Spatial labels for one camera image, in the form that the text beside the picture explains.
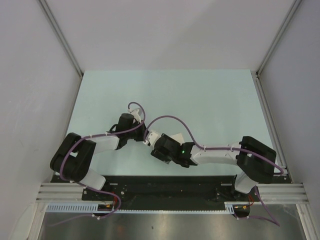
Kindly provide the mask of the white cloth napkin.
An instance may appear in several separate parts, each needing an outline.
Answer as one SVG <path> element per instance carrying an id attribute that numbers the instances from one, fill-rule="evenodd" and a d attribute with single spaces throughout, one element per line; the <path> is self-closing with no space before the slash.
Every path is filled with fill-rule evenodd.
<path id="1" fill-rule="evenodd" d="M 180 146 L 185 143 L 185 140 L 184 140 L 184 137 L 183 137 L 182 133 L 177 133 L 177 134 L 174 134 L 174 135 L 170 135 L 169 137 L 171 139 L 175 140 L 176 142 L 178 142 Z"/>

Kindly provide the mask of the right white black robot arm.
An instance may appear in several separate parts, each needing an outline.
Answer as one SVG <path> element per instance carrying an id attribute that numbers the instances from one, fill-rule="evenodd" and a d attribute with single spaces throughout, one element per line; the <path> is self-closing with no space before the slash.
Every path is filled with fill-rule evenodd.
<path id="1" fill-rule="evenodd" d="M 231 196 L 242 201 L 257 184 L 270 184 L 276 168 L 276 152 L 253 137 L 244 136 L 240 142 L 227 146 L 199 147 L 194 141 L 181 142 L 182 135 L 168 136 L 151 131 L 145 144 L 152 147 L 151 155 L 169 164 L 184 168 L 203 164 L 238 166 L 241 172 L 234 177 Z"/>

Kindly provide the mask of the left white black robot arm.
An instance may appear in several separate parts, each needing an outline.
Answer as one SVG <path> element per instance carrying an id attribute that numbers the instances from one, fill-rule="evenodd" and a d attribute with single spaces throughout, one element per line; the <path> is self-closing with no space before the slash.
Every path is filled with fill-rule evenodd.
<path id="1" fill-rule="evenodd" d="M 139 114 L 123 113 L 118 123 L 102 134 L 82 137 L 67 134 L 50 161 L 50 168 L 65 181 L 72 181 L 93 189 L 100 200 L 110 196 L 106 178 L 90 168 L 95 154 L 120 150 L 129 140 L 142 142 L 146 125 Z"/>

